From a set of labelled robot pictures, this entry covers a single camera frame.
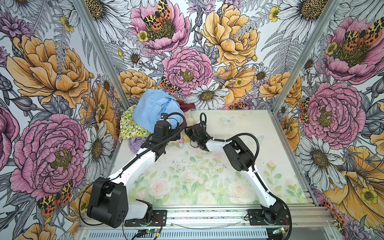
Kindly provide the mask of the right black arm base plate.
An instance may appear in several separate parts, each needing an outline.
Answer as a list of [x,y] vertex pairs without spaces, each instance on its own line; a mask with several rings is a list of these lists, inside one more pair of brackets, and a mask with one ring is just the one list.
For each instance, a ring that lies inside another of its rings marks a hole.
[[251,226],[286,226],[292,221],[287,210],[274,216],[262,209],[247,209],[245,219],[249,221]]

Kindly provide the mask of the left aluminium corner post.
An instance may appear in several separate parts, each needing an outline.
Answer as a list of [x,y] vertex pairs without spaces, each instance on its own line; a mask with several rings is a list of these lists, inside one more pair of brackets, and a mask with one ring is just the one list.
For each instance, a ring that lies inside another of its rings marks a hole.
[[124,106],[124,109],[128,109],[131,105],[130,102],[126,96],[126,93],[122,87],[121,82],[119,81],[118,74],[114,68],[113,63],[111,62],[111,59],[109,57],[109,54],[105,48],[105,45],[103,43],[103,40],[98,33],[98,28],[94,24],[94,21],[92,19],[92,16],[88,10],[88,7],[84,1],[75,1],[74,2],[75,9],[77,10],[80,19],[87,30],[88,36],[92,43],[95,46],[95,49],[102,60],[102,63],[106,69],[107,74],[109,75],[117,94]]

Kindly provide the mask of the yellow green lemon print cloth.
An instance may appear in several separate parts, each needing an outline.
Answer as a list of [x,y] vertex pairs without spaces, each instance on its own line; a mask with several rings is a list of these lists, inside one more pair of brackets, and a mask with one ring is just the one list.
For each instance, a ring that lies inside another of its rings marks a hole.
[[122,113],[120,119],[120,143],[122,142],[122,140],[129,140],[135,137],[146,138],[150,135],[150,133],[146,129],[144,129],[135,122],[133,116],[135,108],[136,105],[133,105]]

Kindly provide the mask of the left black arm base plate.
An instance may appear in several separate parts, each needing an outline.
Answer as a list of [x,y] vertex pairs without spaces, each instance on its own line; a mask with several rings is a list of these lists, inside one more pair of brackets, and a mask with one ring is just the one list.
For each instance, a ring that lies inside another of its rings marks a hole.
[[125,220],[125,227],[165,227],[167,223],[167,210],[152,210],[143,219]]

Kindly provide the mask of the aluminium corner post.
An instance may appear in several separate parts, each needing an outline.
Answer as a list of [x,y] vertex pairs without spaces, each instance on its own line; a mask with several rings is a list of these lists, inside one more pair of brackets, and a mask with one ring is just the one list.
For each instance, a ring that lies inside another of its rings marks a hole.
[[340,2],[341,1],[327,2],[323,13],[320,15],[318,23],[315,25],[313,33],[309,35],[308,41],[304,45],[304,48],[301,51],[297,62],[295,63],[285,85],[282,88],[282,91],[280,92],[279,96],[277,97],[273,105],[273,108],[272,108],[273,114],[277,113],[279,107],[282,105],[282,103],[285,101],[286,97],[288,96],[288,93],[290,92],[291,88],[296,82],[296,79],[298,78],[301,72],[301,69],[305,64],[306,57],[310,54],[311,50],[315,47],[317,41],[320,39],[326,27],[329,26],[331,18],[336,12]]
[[107,74],[109,75],[117,94],[124,106],[124,109],[128,109],[131,105],[130,102],[126,96],[126,93],[122,87],[121,82],[119,81],[118,74],[114,68],[113,63],[111,62],[111,59],[109,57],[109,54],[105,48],[105,45],[103,43],[103,40],[98,33],[98,28],[94,24],[94,21],[92,19],[92,16],[88,10],[88,7],[84,1],[75,1],[74,2],[75,9],[77,10],[80,19],[87,30],[88,36],[92,43],[95,46],[95,49],[102,60],[102,63],[106,69]]

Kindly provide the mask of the green circuit board right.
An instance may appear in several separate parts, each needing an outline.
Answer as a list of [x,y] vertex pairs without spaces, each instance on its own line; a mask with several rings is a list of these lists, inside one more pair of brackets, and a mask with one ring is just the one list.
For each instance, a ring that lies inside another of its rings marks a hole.
[[285,230],[285,228],[284,227],[280,227],[280,228],[278,228],[278,229],[275,229],[275,230],[273,230],[272,231],[272,234],[273,235],[280,235],[280,234],[285,234],[286,233],[286,230]]

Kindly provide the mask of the aluminium front rail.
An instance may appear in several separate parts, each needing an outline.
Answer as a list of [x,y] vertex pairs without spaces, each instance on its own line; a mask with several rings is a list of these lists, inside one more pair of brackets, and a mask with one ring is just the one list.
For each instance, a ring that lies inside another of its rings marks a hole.
[[153,219],[162,222],[164,228],[229,228],[229,227],[269,227],[286,226],[294,228],[333,227],[335,224],[325,207],[315,205],[289,205],[278,214],[275,224],[264,219],[266,211],[256,205],[240,206],[158,206],[152,210]]

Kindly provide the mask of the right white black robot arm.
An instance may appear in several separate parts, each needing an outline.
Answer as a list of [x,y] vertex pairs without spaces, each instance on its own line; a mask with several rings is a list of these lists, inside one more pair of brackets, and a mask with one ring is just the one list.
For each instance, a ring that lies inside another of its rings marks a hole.
[[256,167],[260,152],[258,139],[249,133],[240,133],[229,139],[217,139],[210,136],[204,124],[195,124],[185,129],[185,133],[206,152],[224,152],[231,166],[243,174],[254,188],[262,211],[253,217],[268,225],[276,225],[282,220],[287,225],[292,223],[288,205],[274,195],[263,180]]

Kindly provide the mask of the lavender purple cloth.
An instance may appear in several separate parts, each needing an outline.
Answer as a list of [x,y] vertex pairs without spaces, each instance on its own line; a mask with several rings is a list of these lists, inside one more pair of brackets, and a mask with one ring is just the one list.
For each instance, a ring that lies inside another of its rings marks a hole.
[[129,148],[131,152],[137,154],[146,140],[147,139],[145,137],[133,137],[129,139]]

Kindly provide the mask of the white ventilation grille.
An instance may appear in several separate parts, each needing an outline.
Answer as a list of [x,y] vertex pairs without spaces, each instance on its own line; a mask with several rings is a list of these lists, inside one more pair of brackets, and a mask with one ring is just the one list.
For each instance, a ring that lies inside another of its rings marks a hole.
[[[137,230],[92,230],[83,239],[130,240],[137,232]],[[165,229],[158,237],[159,240],[266,240],[267,238],[266,229]]]

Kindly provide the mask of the light blue cloth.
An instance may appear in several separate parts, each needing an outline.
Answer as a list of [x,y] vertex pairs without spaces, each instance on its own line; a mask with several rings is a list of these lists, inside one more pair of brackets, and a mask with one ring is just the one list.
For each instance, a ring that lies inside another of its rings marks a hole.
[[184,116],[177,100],[162,90],[147,89],[134,109],[134,121],[149,133],[154,132],[161,114],[179,113]]

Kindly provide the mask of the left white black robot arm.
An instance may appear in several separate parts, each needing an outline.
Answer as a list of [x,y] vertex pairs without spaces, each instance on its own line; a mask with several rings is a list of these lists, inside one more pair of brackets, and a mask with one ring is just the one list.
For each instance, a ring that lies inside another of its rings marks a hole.
[[106,179],[99,178],[93,183],[87,217],[112,228],[126,221],[150,223],[153,205],[143,200],[129,201],[129,191],[137,178],[166,153],[167,144],[180,138],[185,126],[184,122],[172,129],[168,121],[158,121],[154,133],[146,138],[132,160]]

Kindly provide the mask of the right aluminium corner post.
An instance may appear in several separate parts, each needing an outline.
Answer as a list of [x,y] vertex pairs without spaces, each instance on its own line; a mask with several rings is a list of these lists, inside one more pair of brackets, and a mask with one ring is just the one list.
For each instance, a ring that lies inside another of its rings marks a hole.
[[296,82],[296,79],[298,78],[301,72],[301,69],[305,64],[306,57],[310,54],[311,50],[315,47],[317,41],[320,39],[326,27],[329,26],[331,18],[336,12],[340,2],[341,1],[327,2],[323,13],[320,15],[318,23],[315,25],[313,33],[309,35],[308,41],[304,45],[304,48],[301,51],[297,62],[295,63],[285,85],[282,88],[282,91],[280,92],[279,96],[277,97],[273,105],[273,108],[272,108],[273,114],[277,113],[279,107],[282,105],[282,103],[285,101],[286,97],[288,96],[288,93],[290,92],[291,88]]

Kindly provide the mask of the maroon cloth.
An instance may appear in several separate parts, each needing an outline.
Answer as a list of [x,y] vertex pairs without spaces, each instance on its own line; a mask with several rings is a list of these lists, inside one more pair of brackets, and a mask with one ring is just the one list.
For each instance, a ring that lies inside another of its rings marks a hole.
[[180,109],[185,113],[189,110],[194,110],[196,107],[194,104],[188,104],[183,100],[177,99],[177,103],[180,105]]

